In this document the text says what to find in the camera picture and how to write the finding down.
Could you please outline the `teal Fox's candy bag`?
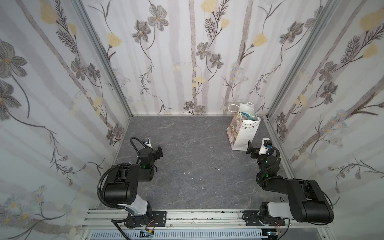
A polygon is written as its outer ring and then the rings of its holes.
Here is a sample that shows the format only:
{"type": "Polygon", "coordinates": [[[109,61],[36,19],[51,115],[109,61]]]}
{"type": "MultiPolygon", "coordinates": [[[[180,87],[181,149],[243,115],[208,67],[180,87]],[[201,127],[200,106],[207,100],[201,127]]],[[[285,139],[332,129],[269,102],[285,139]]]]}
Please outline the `teal Fox's candy bag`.
{"type": "Polygon", "coordinates": [[[241,115],[242,115],[242,118],[244,120],[249,120],[249,121],[258,121],[259,118],[257,116],[252,116],[248,113],[245,113],[245,112],[241,112],[241,115]]]}

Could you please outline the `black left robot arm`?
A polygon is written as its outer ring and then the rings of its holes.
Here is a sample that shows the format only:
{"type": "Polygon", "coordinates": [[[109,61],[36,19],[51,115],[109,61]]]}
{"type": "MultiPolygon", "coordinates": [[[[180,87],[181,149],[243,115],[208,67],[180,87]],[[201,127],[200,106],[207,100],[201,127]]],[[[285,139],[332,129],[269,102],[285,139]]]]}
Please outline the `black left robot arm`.
{"type": "Polygon", "coordinates": [[[155,219],[151,204],[138,194],[139,182],[150,182],[157,173],[155,162],[164,156],[161,146],[152,148],[149,139],[130,138],[137,154],[134,164],[113,165],[100,178],[97,186],[99,201],[106,207],[128,212],[124,220],[111,220],[115,226],[127,228],[150,226],[155,219]]]}

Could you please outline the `patterned white paper bag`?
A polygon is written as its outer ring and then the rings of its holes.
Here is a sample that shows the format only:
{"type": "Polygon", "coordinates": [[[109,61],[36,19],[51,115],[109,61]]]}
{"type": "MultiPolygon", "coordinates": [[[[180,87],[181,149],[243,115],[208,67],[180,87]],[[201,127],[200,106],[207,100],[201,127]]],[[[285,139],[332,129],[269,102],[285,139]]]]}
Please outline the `patterned white paper bag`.
{"type": "Polygon", "coordinates": [[[227,128],[227,135],[233,151],[246,151],[248,141],[253,141],[261,123],[261,118],[256,115],[254,105],[251,102],[230,104],[228,111],[234,113],[232,121],[227,128]],[[257,116],[258,121],[249,121],[242,118],[241,112],[257,116]]]}

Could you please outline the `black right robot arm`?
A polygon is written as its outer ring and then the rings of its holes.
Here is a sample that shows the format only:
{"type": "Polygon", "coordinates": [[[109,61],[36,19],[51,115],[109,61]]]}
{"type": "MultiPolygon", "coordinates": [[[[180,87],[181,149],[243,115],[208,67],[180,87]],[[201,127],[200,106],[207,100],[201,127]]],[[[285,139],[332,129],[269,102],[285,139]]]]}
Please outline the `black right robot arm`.
{"type": "Polygon", "coordinates": [[[259,148],[248,141],[247,154],[257,160],[259,172],[256,183],[267,192],[286,195],[287,202],[263,202],[256,217],[263,225],[271,225],[279,220],[294,220],[317,226],[330,224],[334,220],[331,200],[314,180],[290,179],[278,175],[280,151],[273,142],[264,138],[259,148]]]}

